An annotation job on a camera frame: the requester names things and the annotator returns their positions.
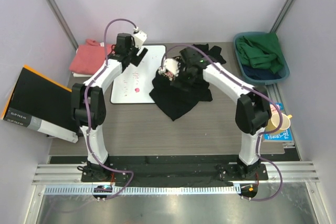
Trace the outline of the black t shirt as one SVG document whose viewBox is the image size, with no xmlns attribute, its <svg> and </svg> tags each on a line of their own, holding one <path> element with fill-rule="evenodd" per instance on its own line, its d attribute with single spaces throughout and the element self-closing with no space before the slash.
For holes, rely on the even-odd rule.
<svg viewBox="0 0 336 224">
<path fill-rule="evenodd" d="M 168 72 L 156 72 L 152 80 L 153 89 L 149 93 L 158 108 L 172 121 L 188 113 L 200 101 L 213 100 L 208 82 L 197 79 L 188 91 L 184 91 L 171 85 L 172 77 Z"/>
</svg>

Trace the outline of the green t shirt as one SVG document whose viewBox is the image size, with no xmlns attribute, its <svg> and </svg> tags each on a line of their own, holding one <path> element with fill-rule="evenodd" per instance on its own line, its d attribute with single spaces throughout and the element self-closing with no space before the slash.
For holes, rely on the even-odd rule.
<svg viewBox="0 0 336 224">
<path fill-rule="evenodd" d="M 242 65 L 278 73 L 285 65 L 279 39 L 275 33 L 243 35 L 237 38 L 236 49 Z"/>
</svg>

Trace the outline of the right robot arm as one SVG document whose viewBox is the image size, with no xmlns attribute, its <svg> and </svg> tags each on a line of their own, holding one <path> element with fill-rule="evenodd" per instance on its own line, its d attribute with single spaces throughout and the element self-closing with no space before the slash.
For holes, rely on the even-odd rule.
<svg viewBox="0 0 336 224">
<path fill-rule="evenodd" d="M 161 71 L 179 89 L 190 90 L 196 80 L 203 80 L 231 98 L 242 139 L 235 168 L 240 178 L 254 178 L 260 169 L 261 136 L 271 117 L 266 89 L 245 83 L 195 47 L 181 50 L 178 57 L 163 58 Z"/>
</svg>

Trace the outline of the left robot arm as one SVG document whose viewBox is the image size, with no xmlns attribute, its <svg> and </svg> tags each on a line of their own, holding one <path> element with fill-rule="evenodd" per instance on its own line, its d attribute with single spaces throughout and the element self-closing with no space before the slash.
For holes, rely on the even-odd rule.
<svg viewBox="0 0 336 224">
<path fill-rule="evenodd" d="M 84 83 L 72 86 L 72 118 L 83 133 L 88 151 L 83 172 L 94 175 L 102 182 L 107 181 L 114 172 L 109 166 L 109 154 L 103 139 L 102 125 L 107 112 L 104 93 L 130 64 L 136 67 L 140 64 L 148 51 L 142 47 L 147 37 L 143 31 L 119 33 L 115 47 L 106 54 L 97 72 Z"/>
</svg>

